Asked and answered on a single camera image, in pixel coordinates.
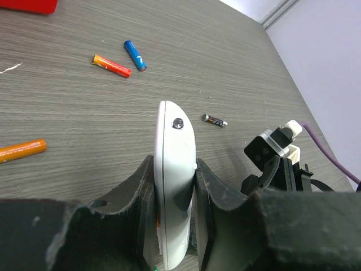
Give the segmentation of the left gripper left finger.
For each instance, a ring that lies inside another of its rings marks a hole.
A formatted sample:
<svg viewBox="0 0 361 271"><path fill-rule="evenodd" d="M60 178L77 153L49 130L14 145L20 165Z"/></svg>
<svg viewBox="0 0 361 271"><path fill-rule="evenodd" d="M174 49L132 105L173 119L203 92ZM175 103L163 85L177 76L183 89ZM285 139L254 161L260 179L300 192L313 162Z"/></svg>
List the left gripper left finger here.
<svg viewBox="0 0 361 271"><path fill-rule="evenodd" d="M152 156L90 204L1 200L2 270L152 270L155 248Z"/></svg>

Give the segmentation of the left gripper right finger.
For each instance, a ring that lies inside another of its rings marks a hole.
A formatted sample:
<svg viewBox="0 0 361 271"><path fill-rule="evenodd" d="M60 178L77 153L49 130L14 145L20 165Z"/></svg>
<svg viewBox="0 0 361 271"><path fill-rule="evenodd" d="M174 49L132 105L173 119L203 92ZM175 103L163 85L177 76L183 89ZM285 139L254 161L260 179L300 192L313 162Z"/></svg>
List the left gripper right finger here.
<svg viewBox="0 0 361 271"><path fill-rule="evenodd" d="M359 270L360 193L254 191L245 196L199 159L200 270Z"/></svg>

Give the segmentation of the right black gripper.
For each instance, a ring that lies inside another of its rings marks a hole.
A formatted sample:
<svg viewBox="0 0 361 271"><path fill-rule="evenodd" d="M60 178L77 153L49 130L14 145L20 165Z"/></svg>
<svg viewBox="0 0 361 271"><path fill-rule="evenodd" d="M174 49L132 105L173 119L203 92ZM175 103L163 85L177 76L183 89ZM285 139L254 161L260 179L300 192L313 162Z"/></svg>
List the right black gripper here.
<svg viewBox="0 0 361 271"><path fill-rule="evenodd" d="M261 160L256 156L255 165L262 172L261 176L251 174L242 183L240 192L249 195L259 191L311 191L315 186L322 192L333 189L319 180L313 179L313 172L307 164L292 163L291 159L275 155Z"/></svg>

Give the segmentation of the white remote control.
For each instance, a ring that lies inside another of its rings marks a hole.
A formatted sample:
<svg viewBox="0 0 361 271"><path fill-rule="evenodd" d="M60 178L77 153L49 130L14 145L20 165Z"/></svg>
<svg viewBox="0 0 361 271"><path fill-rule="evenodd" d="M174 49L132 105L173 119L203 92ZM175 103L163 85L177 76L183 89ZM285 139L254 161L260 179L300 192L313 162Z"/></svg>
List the white remote control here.
<svg viewBox="0 0 361 271"><path fill-rule="evenodd" d="M188 249L196 169L192 124L177 104L164 100L157 111L153 170L159 216L157 233L165 270L176 268Z"/></svg>

